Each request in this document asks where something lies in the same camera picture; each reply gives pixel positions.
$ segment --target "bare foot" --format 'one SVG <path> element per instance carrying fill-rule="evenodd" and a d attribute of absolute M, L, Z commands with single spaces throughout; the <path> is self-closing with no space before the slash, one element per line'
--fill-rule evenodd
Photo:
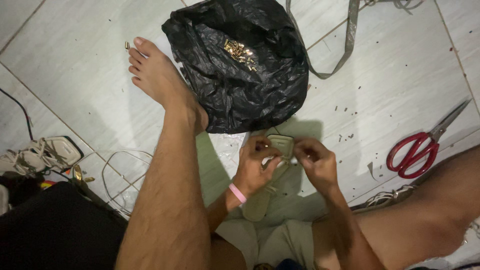
<path fill-rule="evenodd" d="M 197 117 L 196 134 L 204 131 L 208 126 L 208 115 L 170 58 L 149 40 L 136 37 L 133 42 L 138 49 L 128 50 L 128 60 L 132 64 L 128 70 L 135 75 L 133 84 L 162 104 L 165 111 L 177 109 L 180 105 L 193 109 Z"/>

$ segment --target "knee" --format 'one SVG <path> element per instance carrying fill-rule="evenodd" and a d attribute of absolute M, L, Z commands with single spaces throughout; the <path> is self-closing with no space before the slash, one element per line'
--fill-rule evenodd
<path fill-rule="evenodd" d="M 424 213 L 421 218 L 421 234 L 428 241 L 426 248 L 432 251 L 432 257 L 444 257 L 454 253 L 464 240 L 466 228 L 448 216 L 438 213 Z"/>

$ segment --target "tile grout line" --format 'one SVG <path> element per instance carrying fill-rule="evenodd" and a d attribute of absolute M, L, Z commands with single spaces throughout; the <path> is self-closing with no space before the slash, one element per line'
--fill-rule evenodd
<path fill-rule="evenodd" d="M 437 6 L 437 10 L 438 10 L 438 13 L 440 15 L 440 19 L 442 20 L 442 23 L 445 27 L 445 31 L 447 32 L 448 39 L 450 40 L 450 43 L 452 44 L 453 50 L 455 52 L 456 59 L 458 61 L 458 65 L 460 65 L 460 69 L 461 69 L 462 74 L 463 74 L 463 78 L 465 79 L 465 82 L 467 83 L 468 90 L 470 91 L 470 94 L 472 95 L 473 103 L 475 104 L 475 107 L 477 108 L 477 113 L 480 116 L 480 110 L 479 110 L 477 101 L 475 100 L 475 96 L 473 95 L 472 88 L 470 87 L 470 83 L 468 82 L 468 79 L 467 79 L 467 74 L 465 73 L 465 70 L 463 69 L 462 61 L 460 60 L 460 56 L 458 55 L 458 51 L 456 50 L 455 44 L 453 43 L 453 39 L 452 39 L 452 36 L 450 35 L 450 31 L 448 31 L 448 27 L 447 27 L 447 24 L 445 22 L 444 16 L 442 14 L 442 11 L 440 10 L 440 6 L 438 5 L 437 0 L 435 0 L 434 2 L 435 2 L 435 6 Z"/>
<path fill-rule="evenodd" d="M 35 13 L 40 9 L 40 7 L 42 7 L 43 3 L 45 3 L 46 0 L 43 0 L 38 6 L 37 8 L 35 8 L 35 10 L 32 12 L 32 14 L 30 14 L 30 16 L 28 16 L 28 18 L 24 21 L 24 23 L 20 26 L 20 28 L 17 30 L 17 32 L 15 32 L 15 34 L 13 34 L 13 36 L 7 41 L 7 43 L 5 44 L 5 46 L 3 46 L 2 49 L 0 49 L 0 55 L 7 49 L 8 45 L 10 45 L 10 43 L 13 41 L 13 39 L 15 39 L 17 37 L 17 35 L 20 33 L 20 31 L 23 29 L 23 27 L 28 23 L 28 21 L 33 17 L 33 15 L 35 15 Z"/>
<path fill-rule="evenodd" d="M 374 0 L 370 0 L 368 3 L 365 3 L 361 8 L 359 8 L 359 13 L 362 9 L 364 9 L 365 7 L 367 7 L 371 2 L 373 2 Z M 330 30 L 328 33 L 326 33 L 323 37 L 321 37 L 319 40 L 315 41 L 315 43 L 313 43 L 312 45 L 310 45 L 310 47 L 307 48 L 307 51 L 310 50 L 311 48 L 313 48 L 315 45 L 317 45 L 320 41 L 322 41 L 326 36 L 328 36 L 329 34 L 331 34 L 333 31 L 335 31 L 337 28 L 339 28 L 342 24 L 346 23 L 348 20 L 348 17 L 343 20 L 339 25 L 335 26 L 332 30 Z"/>
<path fill-rule="evenodd" d="M 93 152 L 95 152 L 95 149 L 93 149 L 93 147 L 91 147 L 85 140 L 83 140 L 82 137 L 80 137 L 80 135 L 78 135 L 67 123 L 65 123 L 64 120 L 62 120 L 62 118 L 60 118 L 49 106 L 47 106 L 32 90 L 30 90 L 30 88 L 22 81 L 20 80 L 19 77 L 17 77 L 4 63 L 2 63 L 0 61 L 0 64 L 8 71 L 10 72 L 10 74 L 12 74 L 13 77 L 15 77 L 15 79 L 17 79 L 17 81 L 19 81 L 36 99 L 38 99 L 38 101 L 40 101 L 40 103 L 43 104 L 43 106 L 45 106 L 51 113 L 53 113 L 53 115 L 55 115 L 68 129 L 70 129 L 73 134 L 75 134 L 75 136 L 77 136 L 90 150 L 92 150 Z M 97 156 L 99 156 L 104 162 L 107 162 L 100 154 L 96 153 Z M 127 179 L 125 179 L 125 177 L 122 176 L 122 174 L 120 174 L 120 172 L 118 172 L 115 168 L 112 167 L 112 165 L 110 165 L 110 163 L 108 164 L 108 166 L 114 171 L 116 172 L 123 180 L 125 180 L 128 184 L 131 184 L 130 182 L 127 181 Z"/>

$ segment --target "hand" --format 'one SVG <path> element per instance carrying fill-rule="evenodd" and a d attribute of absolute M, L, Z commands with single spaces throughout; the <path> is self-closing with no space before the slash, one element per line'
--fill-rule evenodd
<path fill-rule="evenodd" d="M 312 185 L 322 195 L 338 188 L 335 153 L 315 138 L 295 138 L 293 153 L 304 167 Z"/>
<path fill-rule="evenodd" d="M 272 179 L 273 171 L 282 161 L 282 152 L 270 147 L 272 142 L 265 136 L 252 136 L 240 149 L 240 162 L 233 184 L 249 198 Z M 265 165 L 264 158 L 274 157 Z"/>

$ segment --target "pink wristband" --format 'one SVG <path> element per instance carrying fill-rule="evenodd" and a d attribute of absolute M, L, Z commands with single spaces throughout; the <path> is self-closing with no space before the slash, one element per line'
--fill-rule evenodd
<path fill-rule="evenodd" d="M 235 195 L 241 203 L 245 203 L 247 201 L 247 198 L 245 198 L 245 196 L 233 183 L 228 185 L 228 187 L 233 192 L 233 195 Z"/>

